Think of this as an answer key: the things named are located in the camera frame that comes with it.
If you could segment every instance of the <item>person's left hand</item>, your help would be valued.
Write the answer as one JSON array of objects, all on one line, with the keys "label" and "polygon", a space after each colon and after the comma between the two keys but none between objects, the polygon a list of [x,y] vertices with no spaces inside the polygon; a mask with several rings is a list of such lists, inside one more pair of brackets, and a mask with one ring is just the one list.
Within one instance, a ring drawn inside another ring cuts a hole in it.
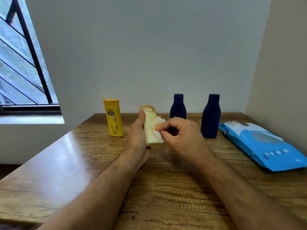
[{"label": "person's left hand", "polygon": [[150,147],[146,147],[146,137],[143,129],[145,118],[145,112],[140,110],[138,112],[138,118],[128,131],[128,144],[126,147],[129,154],[138,162],[139,167],[145,164],[150,154]]}]

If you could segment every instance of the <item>blue and white package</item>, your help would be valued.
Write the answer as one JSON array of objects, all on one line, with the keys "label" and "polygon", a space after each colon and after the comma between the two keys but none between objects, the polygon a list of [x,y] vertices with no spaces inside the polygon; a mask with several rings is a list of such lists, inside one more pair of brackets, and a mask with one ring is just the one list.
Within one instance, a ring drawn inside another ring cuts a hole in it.
[{"label": "blue and white package", "polygon": [[220,123],[220,129],[259,165],[275,171],[307,167],[307,158],[291,144],[253,123]]}]

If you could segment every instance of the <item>person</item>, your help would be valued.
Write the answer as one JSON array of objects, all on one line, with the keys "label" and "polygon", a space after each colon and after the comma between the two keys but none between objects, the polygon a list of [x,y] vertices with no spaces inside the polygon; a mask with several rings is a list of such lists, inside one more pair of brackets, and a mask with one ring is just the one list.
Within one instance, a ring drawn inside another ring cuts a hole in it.
[{"label": "person", "polygon": [[[150,155],[143,124],[145,113],[128,131],[123,153],[76,199],[56,212],[39,230],[111,229],[136,172]],[[173,136],[166,130],[177,128]],[[172,118],[156,127],[177,153],[207,178],[240,229],[307,229],[303,220],[289,213],[251,186],[208,147],[195,122]]]}]

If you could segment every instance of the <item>bottle neck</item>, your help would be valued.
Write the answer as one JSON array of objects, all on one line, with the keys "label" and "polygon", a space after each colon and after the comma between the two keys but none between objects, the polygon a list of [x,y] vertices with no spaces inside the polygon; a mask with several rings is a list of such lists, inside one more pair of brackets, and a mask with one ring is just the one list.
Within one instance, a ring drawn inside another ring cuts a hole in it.
[{"label": "bottle neck", "polygon": [[176,104],[183,103],[183,96],[174,96],[174,103]]},{"label": "bottle neck", "polygon": [[209,96],[208,104],[209,105],[218,105],[220,101],[220,96]]}]

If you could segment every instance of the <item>yellow bottle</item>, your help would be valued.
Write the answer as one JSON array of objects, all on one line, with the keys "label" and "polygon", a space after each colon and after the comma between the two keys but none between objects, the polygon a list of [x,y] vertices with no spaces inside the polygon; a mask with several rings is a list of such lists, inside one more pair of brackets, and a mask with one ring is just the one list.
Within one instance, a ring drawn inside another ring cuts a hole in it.
[{"label": "yellow bottle", "polygon": [[108,120],[109,133],[111,136],[123,136],[122,119],[120,118],[119,100],[104,99],[106,109],[106,119]]}]

